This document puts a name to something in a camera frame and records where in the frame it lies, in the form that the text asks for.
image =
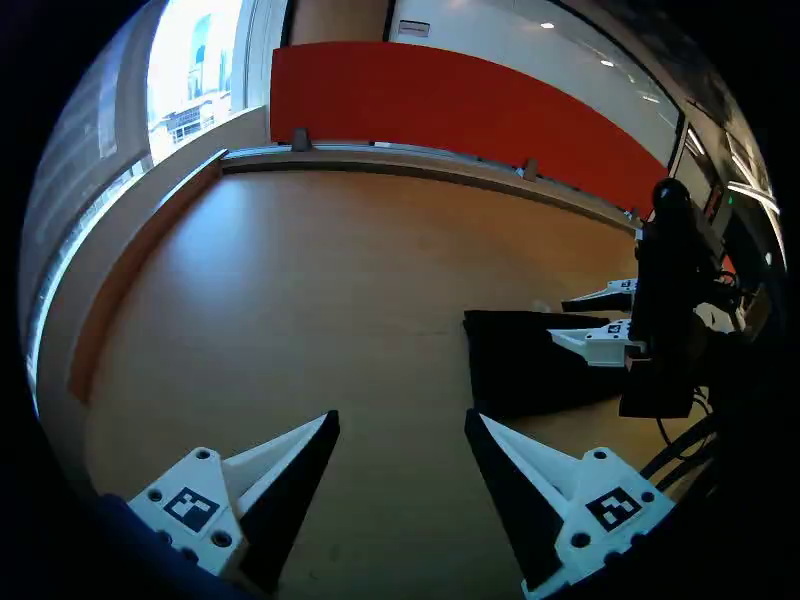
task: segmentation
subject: red wall panel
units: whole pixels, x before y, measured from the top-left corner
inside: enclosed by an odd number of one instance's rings
[[[441,148],[539,172],[647,215],[667,170],[564,92],[480,58],[409,44],[330,42],[275,50],[270,130],[289,142],[378,140]]]

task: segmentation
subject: black fabric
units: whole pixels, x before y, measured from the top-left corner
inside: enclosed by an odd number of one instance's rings
[[[589,367],[547,329],[603,327],[608,319],[561,313],[464,313],[475,408],[508,418],[555,412],[622,393],[625,369]]]

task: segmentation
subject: window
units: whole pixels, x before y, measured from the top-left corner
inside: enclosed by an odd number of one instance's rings
[[[150,153],[159,163],[232,114],[231,71],[242,0],[170,0],[147,71]]]

